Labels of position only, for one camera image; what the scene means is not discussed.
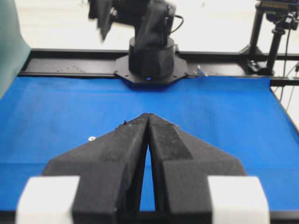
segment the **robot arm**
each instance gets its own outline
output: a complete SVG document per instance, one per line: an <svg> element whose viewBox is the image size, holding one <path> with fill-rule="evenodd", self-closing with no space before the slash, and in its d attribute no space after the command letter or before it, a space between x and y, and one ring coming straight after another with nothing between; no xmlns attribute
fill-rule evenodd
<svg viewBox="0 0 299 224"><path fill-rule="evenodd" d="M166 46L176 7L165 0L90 0L89 18L98 20L105 40L113 22L135 27L135 50Z"/></svg>

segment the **metal bolt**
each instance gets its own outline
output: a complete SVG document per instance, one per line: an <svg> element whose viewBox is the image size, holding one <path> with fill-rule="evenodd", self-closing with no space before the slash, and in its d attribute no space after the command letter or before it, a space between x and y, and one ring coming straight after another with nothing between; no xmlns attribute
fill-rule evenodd
<svg viewBox="0 0 299 224"><path fill-rule="evenodd" d="M95 139L96 139L96 137L94 137L94 136L91 136L91 137L88 138L89 141L93 141Z"/></svg>

